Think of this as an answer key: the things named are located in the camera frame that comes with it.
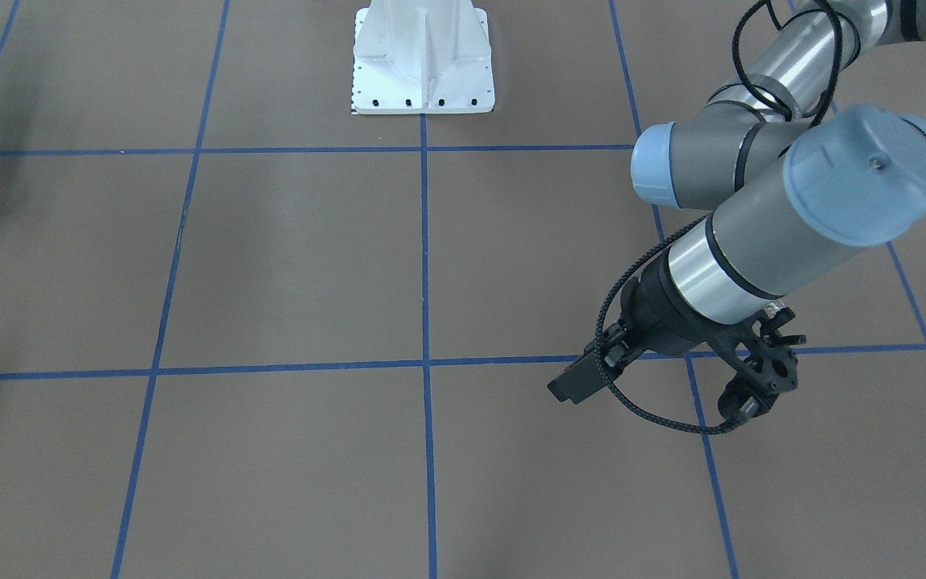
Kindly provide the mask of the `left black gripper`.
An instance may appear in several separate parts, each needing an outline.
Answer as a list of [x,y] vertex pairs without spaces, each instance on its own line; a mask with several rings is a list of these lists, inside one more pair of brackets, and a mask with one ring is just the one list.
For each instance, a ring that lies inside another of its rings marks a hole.
[[613,371],[624,370],[644,352],[676,358],[713,339],[721,327],[686,303],[666,257],[655,257],[622,283],[620,308],[620,318],[592,341],[594,352],[585,352],[548,382],[556,400],[580,404],[607,388]]

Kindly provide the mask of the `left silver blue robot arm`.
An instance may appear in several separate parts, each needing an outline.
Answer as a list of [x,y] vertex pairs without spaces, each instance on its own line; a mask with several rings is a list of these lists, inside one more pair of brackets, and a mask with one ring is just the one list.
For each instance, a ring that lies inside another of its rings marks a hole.
[[647,352],[706,344],[735,372],[718,400],[727,419],[758,417],[797,387],[781,305],[864,249],[926,216],[926,121],[868,104],[831,113],[842,71],[874,47],[926,41],[926,1],[804,1],[751,63],[746,23],[731,41],[735,76],[692,121],[646,129],[633,190],[705,216],[643,257],[611,292],[582,356],[548,384],[578,404]]

